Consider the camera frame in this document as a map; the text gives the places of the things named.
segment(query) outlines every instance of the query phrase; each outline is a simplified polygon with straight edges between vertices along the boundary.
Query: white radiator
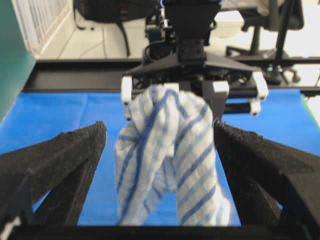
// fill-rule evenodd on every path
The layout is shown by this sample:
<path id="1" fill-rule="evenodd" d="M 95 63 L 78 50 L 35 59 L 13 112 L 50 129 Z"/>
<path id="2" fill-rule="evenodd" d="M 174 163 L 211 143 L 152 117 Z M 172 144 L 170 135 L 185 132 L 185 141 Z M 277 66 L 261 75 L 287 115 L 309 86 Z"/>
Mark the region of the white radiator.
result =
<path id="1" fill-rule="evenodd" d="M 70 0 L 12 0 L 26 49 L 41 55 L 71 12 Z"/>

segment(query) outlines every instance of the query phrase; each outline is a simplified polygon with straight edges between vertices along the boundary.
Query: blue cloth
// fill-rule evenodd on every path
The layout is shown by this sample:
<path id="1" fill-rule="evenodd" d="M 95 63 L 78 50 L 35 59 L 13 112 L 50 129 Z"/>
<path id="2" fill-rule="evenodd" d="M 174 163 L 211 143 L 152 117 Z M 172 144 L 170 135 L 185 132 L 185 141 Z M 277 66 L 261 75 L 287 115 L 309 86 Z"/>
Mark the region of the blue cloth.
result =
<path id="1" fill-rule="evenodd" d="M 0 125 L 0 154 L 55 137 L 60 132 L 104 121 L 108 143 L 101 156 L 79 225 L 113 225 L 117 222 L 114 144 L 127 124 L 119 93 L 21 93 Z M 320 155 L 320 131 L 301 103 L 297 90 L 272 90 L 258 117 L 226 115 L 227 123 L 256 131 L 266 138 Z M 216 158 L 217 171 L 223 173 Z M 219 179 L 223 193 L 232 198 L 226 178 Z M 233 206 L 234 225 L 239 217 Z M 167 194 L 146 225 L 177 225 L 176 198 Z"/>

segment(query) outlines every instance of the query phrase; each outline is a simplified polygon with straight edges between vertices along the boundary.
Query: white striped towel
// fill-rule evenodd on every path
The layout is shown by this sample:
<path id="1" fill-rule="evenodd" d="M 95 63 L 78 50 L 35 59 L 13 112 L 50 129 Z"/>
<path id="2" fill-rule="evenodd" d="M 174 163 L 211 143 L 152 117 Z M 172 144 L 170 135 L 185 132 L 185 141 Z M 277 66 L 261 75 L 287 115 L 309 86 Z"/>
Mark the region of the white striped towel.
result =
<path id="1" fill-rule="evenodd" d="M 226 226 L 231 204 L 217 182 L 213 116 L 191 92 L 151 86 L 129 106 L 115 145 L 118 224 L 142 225 L 166 191 L 185 226 Z"/>

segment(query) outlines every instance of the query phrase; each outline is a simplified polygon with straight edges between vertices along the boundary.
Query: black backpack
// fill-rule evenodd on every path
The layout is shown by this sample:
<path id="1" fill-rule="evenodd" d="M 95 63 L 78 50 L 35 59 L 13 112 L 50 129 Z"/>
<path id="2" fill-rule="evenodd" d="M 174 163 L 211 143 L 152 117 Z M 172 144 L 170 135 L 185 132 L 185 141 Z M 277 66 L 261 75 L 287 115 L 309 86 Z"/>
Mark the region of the black backpack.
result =
<path id="1" fill-rule="evenodd" d="M 76 10 L 78 10 L 86 20 L 117 24 L 125 40 L 127 56 L 130 56 L 123 22 L 148 16 L 157 2 L 158 0 L 73 0 L 74 20 L 76 21 Z M 77 27 L 80 30 L 85 29 L 78 25 Z"/>

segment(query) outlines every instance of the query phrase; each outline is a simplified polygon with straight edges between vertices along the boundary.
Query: chair wheel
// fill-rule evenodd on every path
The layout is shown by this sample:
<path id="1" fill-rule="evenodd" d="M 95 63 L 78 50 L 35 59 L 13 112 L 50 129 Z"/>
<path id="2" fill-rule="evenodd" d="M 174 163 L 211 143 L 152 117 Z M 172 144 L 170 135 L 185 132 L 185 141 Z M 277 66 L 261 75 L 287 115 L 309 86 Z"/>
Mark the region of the chair wheel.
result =
<path id="1" fill-rule="evenodd" d="M 299 77 L 298 75 L 293 76 L 292 82 L 297 84 L 297 83 L 300 83 L 300 81 L 301 81 L 301 77 Z"/>
<path id="2" fill-rule="evenodd" d="M 231 57 L 232 56 L 232 51 L 229 48 L 226 48 L 225 55 L 227 57 Z"/>

